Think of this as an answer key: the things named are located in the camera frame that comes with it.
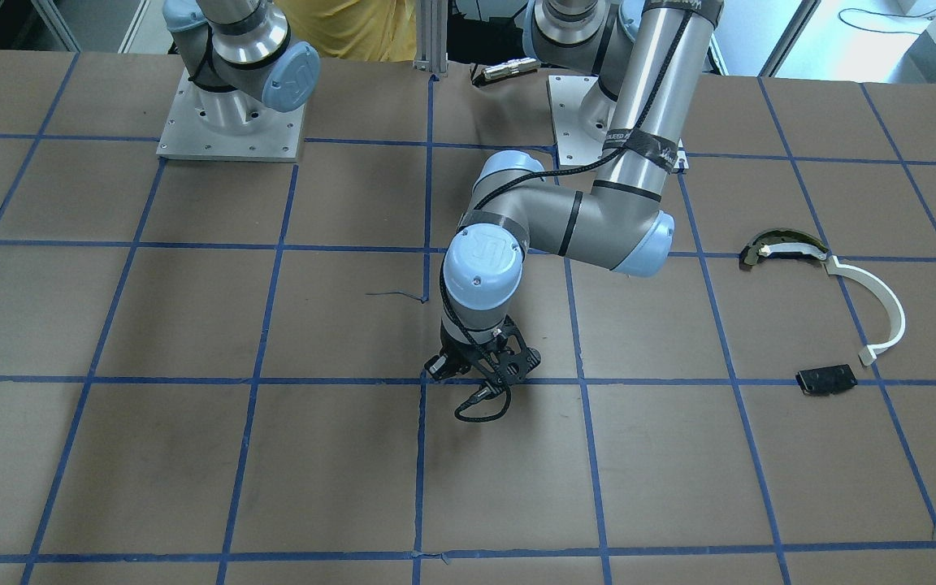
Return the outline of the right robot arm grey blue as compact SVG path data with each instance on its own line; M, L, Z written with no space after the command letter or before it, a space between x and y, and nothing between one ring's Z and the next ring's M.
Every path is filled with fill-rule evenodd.
M167 1L186 77L157 153L196 162L296 162L322 59L271 1Z

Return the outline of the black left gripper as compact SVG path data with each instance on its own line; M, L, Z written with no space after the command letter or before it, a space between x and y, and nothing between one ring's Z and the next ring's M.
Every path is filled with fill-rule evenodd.
M492 388L509 388L521 383L540 365L540 352L525 344L513 319L506 318L498 327L482 334L480 342L465 342L457 327L445 319L440 327L440 352L463 357Z

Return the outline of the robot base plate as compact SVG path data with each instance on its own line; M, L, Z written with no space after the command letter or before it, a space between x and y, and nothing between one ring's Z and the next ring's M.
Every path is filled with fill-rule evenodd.
M602 153L605 134L612 122L617 106L598 88L598 77L552 74L548 77L548 96L551 119L556 137L558 166L574 169L598 160ZM672 173L686 173L690 169L686 150L681 143L681 131L686 122L687 108L674 105L672 97L658 97L648 121L655 121L661 131L669 124L678 137L674 148Z

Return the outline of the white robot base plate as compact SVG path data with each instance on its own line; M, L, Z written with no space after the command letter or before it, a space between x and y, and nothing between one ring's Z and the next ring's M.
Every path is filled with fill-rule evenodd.
M156 154L187 162L296 163L306 110L271 110L239 90L207 92L182 71Z

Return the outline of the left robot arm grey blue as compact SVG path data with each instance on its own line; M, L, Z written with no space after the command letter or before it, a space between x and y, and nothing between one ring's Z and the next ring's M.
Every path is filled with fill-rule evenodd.
M598 123L587 190L556 182L519 149L484 163L439 273L435 380L479 371L493 395L541 362L509 317L531 249L629 276L651 276L671 251L661 209L678 142L723 12L721 1L531 1L522 47L543 63L593 74L612 107Z

